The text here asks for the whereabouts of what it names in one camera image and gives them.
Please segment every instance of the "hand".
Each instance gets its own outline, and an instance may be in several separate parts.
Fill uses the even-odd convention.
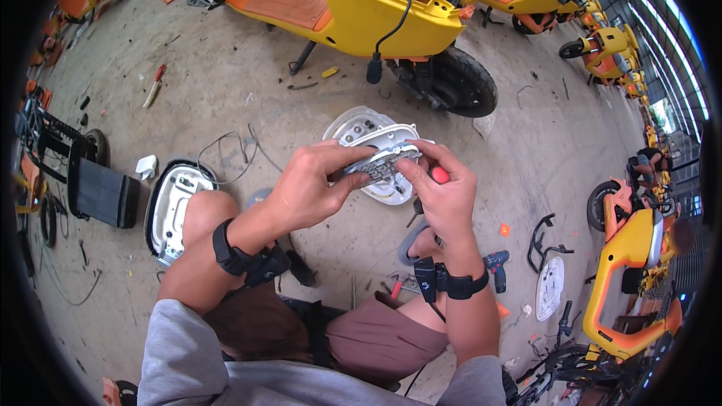
[[[416,164],[408,158],[396,162],[396,169],[414,186],[421,198],[424,216],[443,241],[473,236],[472,213],[476,198],[476,175],[444,145],[424,140],[407,140],[424,154]],[[431,164],[446,169],[450,181],[438,185],[428,175]]]
[[[281,235],[315,226],[341,210],[351,191],[370,176],[354,173],[329,186],[329,175],[374,153],[376,149],[366,146],[346,148],[333,138],[297,149],[264,201]]]

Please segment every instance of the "person in black shirt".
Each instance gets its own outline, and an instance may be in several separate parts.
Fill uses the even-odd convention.
[[[664,156],[656,148],[643,148],[637,151],[637,165],[627,165],[627,171],[634,177],[644,176],[639,185],[652,189],[659,185],[662,171],[672,170],[672,157]]]

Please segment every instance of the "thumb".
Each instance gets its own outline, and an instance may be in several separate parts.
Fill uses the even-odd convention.
[[[418,190],[426,189],[426,182],[430,179],[423,168],[408,158],[402,158],[396,162],[396,169],[403,174],[407,180]]]
[[[333,194],[339,202],[343,203],[352,191],[359,188],[364,184],[364,182],[368,182],[370,179],[371,176],[369,176],[368,173],[362,172],[344,176],[331,187],[331,194]]]

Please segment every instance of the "kickstand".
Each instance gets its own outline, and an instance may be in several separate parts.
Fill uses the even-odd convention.
[[[529,243],[529,251],[526,254],[526,260],[531,267],[531,269],[534,270],[534,272],[538,275],[542,272],[542,269],[544,268],[544,264],[546,263],[546,255],[550,251],[560,252],[562,254],[573,254],[573,249],[567,249],[563,244],[559,245],[558,247],[547,247],[546,249],[542,249],[542,242],[544,240],[545,232],[542,232],[539,235],[539,238],[537,239],[537,232],[539,231],[539,228],[542,227],[542,224],[545,224],[546,227],[553,227],[554,223],[552,223],[552,218],[554,218],[557,214],[556,213],[549,213],[547,216],[542,218],[538,223],[537,227],[534,228],[534,232],[531,234],[531,242]],[[534,250],[537,250],[539,256],[541,256],[541,261],[539,265],[537,266],[534,264],[534,260],[531,258],[531,253]]]
[[[294,62],[288,62],[289,74],[291,76],[295,76],[296,74],[298,74],[298,71],[303,68],[303,63],[305,63],[308,56],[311,55],[311,51],[314,47],[315,41],[309,41],[308,44],[306,44],[306,47],[303,48],[303,52],[301,52],[301,56],[298,58],[298,60]]]
[[[500,26],[503,26],[503,25],[504,25],[503,22],[501,22],[501,21],[494,21],[494,20],[492,19],[492,8],[491,8],[491,7],[488,7],[487,10],[484,12],[484,20],[482,21],[482,27],[486,28],[486,27],[487,27],[487,24],[488,24],[489,22],[498,24],[498,25],[500,25]]]

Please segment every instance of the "person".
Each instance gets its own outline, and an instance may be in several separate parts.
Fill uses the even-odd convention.
[[[472,230],[476,175],[446,147],[410,142],[424,156],[418,164],[402,158],[396,167],[421,198],[425,223],[408,256],[433,257],[449,275],[478,280],[485,267]],[[333,185],[328,176],[374,152],[333,139],[300,148],[270,194],[252,197],[243,213],[225,192],[194,194],[185,213],[186,250],[163,277],[150,316],[138,404],[422,404],[389,389],[449,342],[456,371],[437,404],[505,404],[500,320],[489,285],[464,300],[438,293],[440,315],[421,295],[401,303],[376,292],[328,323],[321,334],[327,368],[273,282],[244,288],[246,274],[231,275],[217,262],[212,234],[221,223],[232,219],[230,246],[255,255],[338,212],[369,176],[355,173]],[[445,168],[450,181],[431,180],[430,164]]]
[[[640,175],[643,180],[639,185],[653,189],[660,185],[659,176],[662,171],[672,170],[672,157],[664,156],[657,148],[643,148],[637,151],[637,165],[627,165],[627,171],[635,178]]]

